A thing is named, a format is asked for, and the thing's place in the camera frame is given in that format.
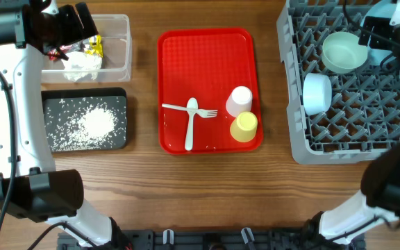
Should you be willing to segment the red snack wrapper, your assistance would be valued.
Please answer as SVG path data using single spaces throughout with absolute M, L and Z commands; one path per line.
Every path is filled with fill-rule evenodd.
M 80 51 L 81 45 L 79 43 L 74 43 L 71 45 L 63 45 L 59 49 L 52 49 L 47 53 L 49 60 L 63 59 L 67 53 Z

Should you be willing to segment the mint green bowl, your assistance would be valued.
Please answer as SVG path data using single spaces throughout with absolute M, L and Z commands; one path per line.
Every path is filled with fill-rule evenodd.
M 362 66 L 367 61 L 368 49 L 358 41 L 358 36 L 348 32 L 328 35 L 322 45 L 324 66 L 336 74 L 346 74 Z

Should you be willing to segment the white napkin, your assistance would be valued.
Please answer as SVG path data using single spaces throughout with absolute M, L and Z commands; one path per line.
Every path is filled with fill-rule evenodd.
M 63 61 L 65 68 L 64 77 L 73 82 L 82 79 L 96 80 L 98 71 L 102 66 L 102 57 L 90 55 L 80 51 L 73 51 L 67 54 L 68 60 Z

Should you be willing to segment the yellow snack wrapper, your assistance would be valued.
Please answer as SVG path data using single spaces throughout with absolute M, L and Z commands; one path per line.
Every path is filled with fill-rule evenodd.
M 99 57 L 103 57 L 103 46 L 102 39 L 100 35 L 94 35 L 82 41 L 83 43 L 83 51 L 89 55 L 98 55 Z

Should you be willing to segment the light blue rice bowl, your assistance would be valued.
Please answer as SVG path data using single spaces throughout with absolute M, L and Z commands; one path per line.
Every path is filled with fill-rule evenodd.
M 303 82 L 303 106 L 307 115 L 326 112 L 331 106 L 330 78 L 323 74 L 309 73 Z

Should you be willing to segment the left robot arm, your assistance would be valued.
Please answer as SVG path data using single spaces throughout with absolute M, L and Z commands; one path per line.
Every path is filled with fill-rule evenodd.
M 41 97 L 44 58 L 98 33 L 87 5 L 0 1 L 0 232 L 6 215 L 61 228 L 89 249 L 131 249 L 116 221 L 84 197 L 81 175 L 58 171 Z

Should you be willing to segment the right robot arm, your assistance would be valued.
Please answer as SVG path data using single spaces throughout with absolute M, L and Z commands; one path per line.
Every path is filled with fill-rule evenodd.
M 390 44 L 400 60 L 400 27 L 396 37 L 383 37 L 354 22 L 347 11 L 343 14 L 356 29 Z M 400 141 L 369 164 L 357 193 L 337 208 L 317 213 L 303 225 L 299 248 L 342 247 L 381 224 L 390 231 L 400 229 Z

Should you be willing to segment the clear plastic waste bin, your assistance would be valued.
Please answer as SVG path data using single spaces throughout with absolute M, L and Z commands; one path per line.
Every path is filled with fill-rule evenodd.
M 132 37 L 129 18 L 124 14 L 92 16 L 101 36 L 103 58 L 98 69 L 66 67 L 65 60 L 44 59 L 43 83 L 115 83 L 131 79 Z

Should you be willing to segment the grey dishwasher rack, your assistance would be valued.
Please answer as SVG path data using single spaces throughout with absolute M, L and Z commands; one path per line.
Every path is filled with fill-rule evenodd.
M 372 66 L 367 58 L 346 74 L 336 74 L 322 62 L 328 35 L 348 32 L 360 38 L 361 31 L 343 11 L 361 25 L 378 2 L 288 1 L 281 11 L 276 25 L 287 76 L 287 122 L 292 156 L 300 164 L 373 160 L 400 141 L 400 60 L 391 54 Z M 312 116 L 303 106 L 303 82 L 309 73 L 328 76 L 332 87 L 329 110 Z

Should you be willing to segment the white plastic cup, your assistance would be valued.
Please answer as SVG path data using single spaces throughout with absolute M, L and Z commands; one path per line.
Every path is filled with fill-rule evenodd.
M 249 112 L 252 108 L 252 91 L 245 86 L 236 87 L 226 101 L 226 111 L 233 117 Z

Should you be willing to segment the red serving tray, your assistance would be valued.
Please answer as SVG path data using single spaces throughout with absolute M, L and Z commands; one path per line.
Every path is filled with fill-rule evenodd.
M 253 151 L 263 141 L 263 124 L 256 136 L 238 142 L 230 133 L 234 120 L 226 101 L 239 86 L 253 94 L 252 113 L 261 116 L 260 95 L 253 39 L 243 28 L 174 30 L 158 40 L 158 137 L 160 147 L 172 155 L 236 153 Z M 185 149 L 188 113 L 163 108 L 172 104 L 185 108 L 194 97 L 198 107 L 217 111 L 217 116 L 194 118 L 192 150 Z

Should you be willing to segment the white plastic spoon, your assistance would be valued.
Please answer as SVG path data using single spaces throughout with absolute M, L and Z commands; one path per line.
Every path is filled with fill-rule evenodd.
M 197 100 L 194 97 L 192 97 L 188 100 L 187 108 L 190 108 L 190 109 L 198 108 Z M 185 150 L 191 151 L 193 148 L 193 142 L 194 142 L 194 116 L 197 114 L 197 112 L 196 111 L 188 111 L 187 113 L 188 113 L 189 117 L 188 117 L 187 133 L 185 136 Z

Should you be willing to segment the yellow plastic cup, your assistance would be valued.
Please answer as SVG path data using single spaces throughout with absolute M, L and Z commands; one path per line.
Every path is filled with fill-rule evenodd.
M 256 136 L 258 119 L 252 112 L 241 112 L 232 122 L 230 133 L 238 142 L 249 142 Z

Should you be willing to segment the white plastic fork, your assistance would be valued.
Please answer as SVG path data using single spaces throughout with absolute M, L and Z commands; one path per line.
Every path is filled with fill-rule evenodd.
M 186 108 L 186 107 L 181 107 L 181 106 L 175 106 L 171 104 L 162 104 L 163 108 L 169 108 L 173 110 L 182 110 L 182 111 L 187 111 L 187 112 L 194 112 L 195 114 L 199 115 L 202 118 L 212 118 L 216 117 L 218 114 L 217 110 L 205 110 L 205 109 L 198 109 L 198 108 Z

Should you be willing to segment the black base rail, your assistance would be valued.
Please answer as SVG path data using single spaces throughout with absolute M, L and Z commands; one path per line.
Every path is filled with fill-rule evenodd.
M 154 232 L 152 230 L 124 231 L 127 238 L 137 250 L 208 250 L 217 249 L 309 249 L 314 243 L 300 244 L 299 231 L 295 228 L 270 231 L 253 231 L 252 238 L 245 240 L 239 231 L 210 232 Z

